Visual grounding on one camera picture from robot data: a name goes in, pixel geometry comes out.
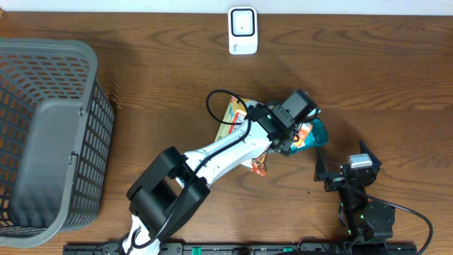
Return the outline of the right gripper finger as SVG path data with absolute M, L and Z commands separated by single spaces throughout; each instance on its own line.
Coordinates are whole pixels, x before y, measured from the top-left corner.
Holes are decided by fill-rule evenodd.
M 381 166 L 382 165 L 381 161 L 372 153 L 372 151 L 365 144 L 364 140 L 360 140 L 359 141 L 359 147 L 360 147 L 360 152 L 362 154 L 367 154 L 369 156 L 373 166 Z
M 321 149 L 316 148 L 316 165 L 315 165 L 315 181 L 324 181 L 326 179 L 326 168 L 323 162 Z

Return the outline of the brown Top chocolate bar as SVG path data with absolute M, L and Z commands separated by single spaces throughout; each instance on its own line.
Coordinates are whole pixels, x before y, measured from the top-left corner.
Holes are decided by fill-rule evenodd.
M 260 176 L 267 176 L 267 167 L 266 167 L 266 157 L 267 154 L 263 153 L 259 157 L 251 160 L 251 171 Z

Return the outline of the blue mouthwash bottle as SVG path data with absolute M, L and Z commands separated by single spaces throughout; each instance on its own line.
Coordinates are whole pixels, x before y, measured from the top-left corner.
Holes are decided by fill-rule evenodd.
M 296 135 L 298 133 L 298 129 L 301 125 L 300 124 L 299 127 L 297 128 L 297 132 L 295 133 L 293 139 L 289 142 L 284 143 L 280 147 L 281 154 L 284 154 L 284 155 L 295 154 L 297 152 L 300 152 L 300 151 L 303 151 L 306 149 L 310 149 L 312 147 L 321 147 L 328 142 L 328 133 L 327 133 L 322 121 L 317 118 L 309 123 L 311 123 L 313 125 L 313 129 L 306 139 L 306 145 L 300 149 L 292 148 L 293 139 L 296 137 Z

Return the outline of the teal wet wipes pack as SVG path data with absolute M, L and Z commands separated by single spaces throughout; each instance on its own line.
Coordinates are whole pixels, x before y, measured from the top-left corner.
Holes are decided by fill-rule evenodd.
M 309 101 L 309 105 L 311 107 L 310 112 L 308 113 L 306 119 L 316 119 L 318 114 L 320 113 L 320 108 L 318 107 L 318 104 L 315 102 L 315 100 L 309 95 L 307 91 L 303 91 L 304 95 Z

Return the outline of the yellow snack bag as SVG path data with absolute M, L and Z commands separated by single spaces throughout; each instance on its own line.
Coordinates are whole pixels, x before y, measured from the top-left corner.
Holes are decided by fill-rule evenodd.
M 244 98 L 243 101 L 246 103 L 246 106 L 256 106 L 258 103 L 257 101 L 253 101 L 247 98 Z M 246 107 L 243 106 L 237 98 L 232 96 L 226 108 L 226 112 L 222 121 L 226 123 L 242 123 L 245 120 L 246 114 Z M 221 123 L 214 142 L 222 139 L 223 137 L 226 137 L 227 135 L 235 131 L 238 127 L 239 125 L 227 125 Z M 250 170 L 258 169 L 258 165 L 256 164 L 257 159 L 258 158 L 243 161 L 241 165 L 249 168 Z

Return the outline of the orange snack packet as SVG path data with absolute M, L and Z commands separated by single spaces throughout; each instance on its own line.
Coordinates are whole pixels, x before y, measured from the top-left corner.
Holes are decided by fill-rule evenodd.
M 306 139 L 313 129 L 311 123 L 303 123 L 298 129 L 296 137 L 293 139 L 292 148 L 300 149 L 306 145 Z

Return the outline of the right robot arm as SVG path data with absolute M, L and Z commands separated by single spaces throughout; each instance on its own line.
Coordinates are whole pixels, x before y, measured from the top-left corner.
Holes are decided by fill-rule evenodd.
M 377 179 L 382 163 L 364 141 L 359 142 L 360 153 L 348 157 L 339 172 L 328 173 L 321 149 L 316 149 L 315 180 L 324 182 L 326 192 L 340 196 L 338 215 L 350 236 L 331 245 L 330 253 L 388 254 L 387 239 L 393 237 L 395 209 L 391 205 L 372 201 L 365 188 Z

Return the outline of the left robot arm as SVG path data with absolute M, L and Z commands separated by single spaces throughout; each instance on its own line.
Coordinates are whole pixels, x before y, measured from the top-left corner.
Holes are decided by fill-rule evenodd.
M 295 136 L 312 112 L 303 103 L 258 104 L 246 109 L 236 129 L 201 149 L 161 152 L 127 192 L 132 228 L 122 242 L 126 254 L 158 254 L 210 194 L 210 186 L 242 162 L 259 157 Z

